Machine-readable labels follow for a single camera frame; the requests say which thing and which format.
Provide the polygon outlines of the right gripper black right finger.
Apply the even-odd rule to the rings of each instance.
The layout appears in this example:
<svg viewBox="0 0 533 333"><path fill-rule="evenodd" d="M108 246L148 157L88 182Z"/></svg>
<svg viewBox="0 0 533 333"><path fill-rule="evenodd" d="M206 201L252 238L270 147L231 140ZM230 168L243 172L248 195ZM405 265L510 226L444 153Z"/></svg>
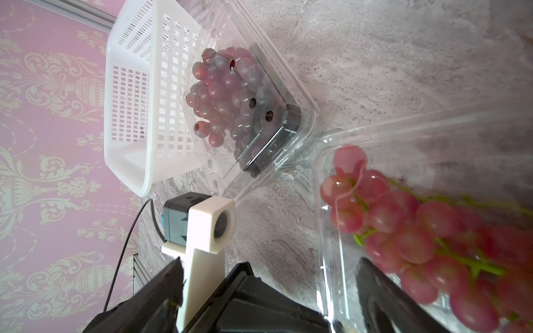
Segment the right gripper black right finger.
<svg viewBox="0 0 533 333"><path fill-rule="evenodd" d="M356 271L359 303L367 332L447 332L369 259Z"/></svg>

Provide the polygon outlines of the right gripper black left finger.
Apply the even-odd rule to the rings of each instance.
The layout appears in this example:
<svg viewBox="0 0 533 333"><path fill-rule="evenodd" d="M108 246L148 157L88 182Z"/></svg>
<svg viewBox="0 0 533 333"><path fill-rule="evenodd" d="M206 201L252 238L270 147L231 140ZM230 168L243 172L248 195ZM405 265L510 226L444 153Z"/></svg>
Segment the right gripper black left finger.
<svg viewBox="0 0 533 333"><path fill-rule="evenodd" d="M183 304L184 269L180 258L169 263L130 300L98 314L85 332L177 332Z"/></svg>

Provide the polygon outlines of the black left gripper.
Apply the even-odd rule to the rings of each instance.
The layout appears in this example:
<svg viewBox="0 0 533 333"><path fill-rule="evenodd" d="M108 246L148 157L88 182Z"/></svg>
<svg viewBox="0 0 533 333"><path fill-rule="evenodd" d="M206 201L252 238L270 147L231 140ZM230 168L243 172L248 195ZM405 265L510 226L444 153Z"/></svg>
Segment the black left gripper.
<svg viewBox="0 0 533 333"><path fill-rule="evenodd" d="M319 312L292 301L237 264L184 332L329 332Z"/></svg>

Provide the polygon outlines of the dark red grape bunch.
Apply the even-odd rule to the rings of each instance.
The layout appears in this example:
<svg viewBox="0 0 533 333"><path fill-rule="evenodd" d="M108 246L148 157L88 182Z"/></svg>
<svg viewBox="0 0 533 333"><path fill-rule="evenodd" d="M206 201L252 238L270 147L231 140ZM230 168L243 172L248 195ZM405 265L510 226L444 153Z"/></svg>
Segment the dark red grape bunch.
<svg viewBox="0 0 533 333"><path fill-rule="evenodd" d="M195 136L206 139L213 148L233 140L230 130L241 107L237 95L243 87L257 85L252 75L259 73L257 62L246 48L204 49L201 60L192 65L195 82L185 96L197 117Z"/></svg>

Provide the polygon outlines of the light red grape bunch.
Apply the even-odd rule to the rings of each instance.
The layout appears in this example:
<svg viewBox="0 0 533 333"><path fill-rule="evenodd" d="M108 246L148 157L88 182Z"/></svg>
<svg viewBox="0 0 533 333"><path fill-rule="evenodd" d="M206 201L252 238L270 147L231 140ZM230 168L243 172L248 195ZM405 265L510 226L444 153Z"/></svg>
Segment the light red grape bunch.
<svg viewBox="0 0 533 333"><path fill-rule="evenodd" d="M329 221L417 304L446 297L474 332L532 331L532 209L470 194L422 194L369 167L366 151L333 151L319 187Z"/></svg>

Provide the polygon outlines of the black grape bunch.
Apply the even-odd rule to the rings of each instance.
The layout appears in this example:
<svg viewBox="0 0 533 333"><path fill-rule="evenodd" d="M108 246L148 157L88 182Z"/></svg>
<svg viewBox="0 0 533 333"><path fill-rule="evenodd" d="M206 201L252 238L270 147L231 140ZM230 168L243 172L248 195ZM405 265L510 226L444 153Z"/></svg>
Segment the black grape bunch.
<svg viewBox="0 0 533 333"><path fill-rule="evenodd" d="M241 103L230 136L234 157L242 170L266 167L287 140L287 106L270 77L247 85L237 95Z"/></svg>

